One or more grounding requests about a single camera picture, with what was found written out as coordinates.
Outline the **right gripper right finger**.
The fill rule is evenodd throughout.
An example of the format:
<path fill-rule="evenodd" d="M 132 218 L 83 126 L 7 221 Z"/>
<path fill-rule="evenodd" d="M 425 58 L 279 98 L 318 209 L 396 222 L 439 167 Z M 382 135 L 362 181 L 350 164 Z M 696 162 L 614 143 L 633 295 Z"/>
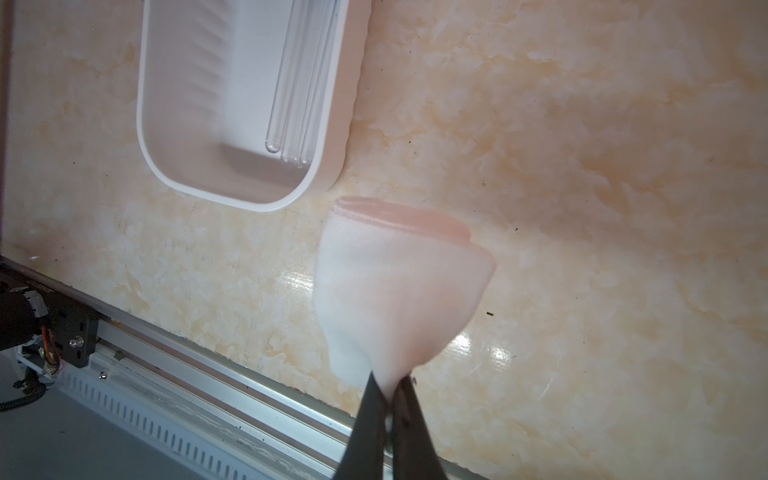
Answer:
<path fill-rule="evenodd" d="M 399 382 L 391 407 L 393 478 L 446 480 L 410 376 Z"/>

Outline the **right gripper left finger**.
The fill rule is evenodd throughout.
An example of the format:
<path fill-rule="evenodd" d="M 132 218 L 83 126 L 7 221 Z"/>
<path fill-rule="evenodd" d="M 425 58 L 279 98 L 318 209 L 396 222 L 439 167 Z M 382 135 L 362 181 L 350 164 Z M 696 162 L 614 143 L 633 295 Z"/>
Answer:
<path fill-rule="evenodd" d="M 333 480 L 382 480 L 388 403 L 370 374 L 344 455 Z"/>

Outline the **white wipe cloth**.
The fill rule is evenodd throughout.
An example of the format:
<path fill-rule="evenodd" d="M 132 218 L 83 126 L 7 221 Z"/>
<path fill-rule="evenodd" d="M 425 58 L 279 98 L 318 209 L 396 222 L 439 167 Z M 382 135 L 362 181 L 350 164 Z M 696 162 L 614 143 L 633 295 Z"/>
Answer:
<path fill-rule="evenodd" d="M 332 205 L 318 249 L 313 306 L 332 372 L 386 399 L 467 326 L 494 272 L 464 223 L 369 197 Z"/>

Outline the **test tube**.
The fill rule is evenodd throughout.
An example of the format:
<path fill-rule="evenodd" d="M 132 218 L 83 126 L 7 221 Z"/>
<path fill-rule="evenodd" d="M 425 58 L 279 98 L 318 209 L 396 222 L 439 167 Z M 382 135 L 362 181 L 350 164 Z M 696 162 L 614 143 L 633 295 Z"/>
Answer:
<path fill-rule="evenodd" d="M 319 78 L 324 38 L 332 17 L 333 1 L 300 1 L 299 57 L 294 68 L 291 105 L 281 158 L 294 165 L 306 165 L 303 144 L 309 124 L 314 89 Z"/>
<path fill-rule="evenodd" d="M 276 154 L 284 148 L 296 71 L 302 56 L 309 5 L 310 1 L 302 0 L 295 0 L 291 5 L 265 140 L 265 147 L 269 153 Z"/>
<path fill-rule="evenodd" d="M 302 125 L 302 142 L 298 161 L 301 167 L 309 167 L 317 151 L 322 109 L 325 103 L 325 90 L 328 83 L 334 36 L 338 23 L 340 1 L 316 1 L 323 8 L 321 30 L 314 55 L 316 66 L 310 85 L 308 106 L 305 108 L 305 120 Z"/>

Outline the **white rectangular tray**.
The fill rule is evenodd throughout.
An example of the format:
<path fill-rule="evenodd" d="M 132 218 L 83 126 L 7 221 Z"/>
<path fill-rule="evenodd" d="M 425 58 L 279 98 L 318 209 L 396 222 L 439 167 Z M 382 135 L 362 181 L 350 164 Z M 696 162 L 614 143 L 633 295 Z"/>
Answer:
<path fill-rule="evenodd" d="M 372 5 L 340 1 L 309 167 L 265 147 L 293 1 L 148 1 L 137 133 L 166 185 L 254 212 L 320 195 L 344 165 Z"/>

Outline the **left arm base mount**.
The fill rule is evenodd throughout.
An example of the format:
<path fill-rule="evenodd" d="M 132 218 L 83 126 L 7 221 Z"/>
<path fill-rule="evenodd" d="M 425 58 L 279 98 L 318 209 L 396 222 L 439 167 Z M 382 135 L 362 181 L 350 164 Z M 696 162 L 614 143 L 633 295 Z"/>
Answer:
<path fill-rule="evenodd" d="M 66 367 L 84 368 L 105 316 L 3 263 L 1 349 L 23 368 L 13 387 L 22 395 L 1 403 L 9 412 L 40 400 Z"/>

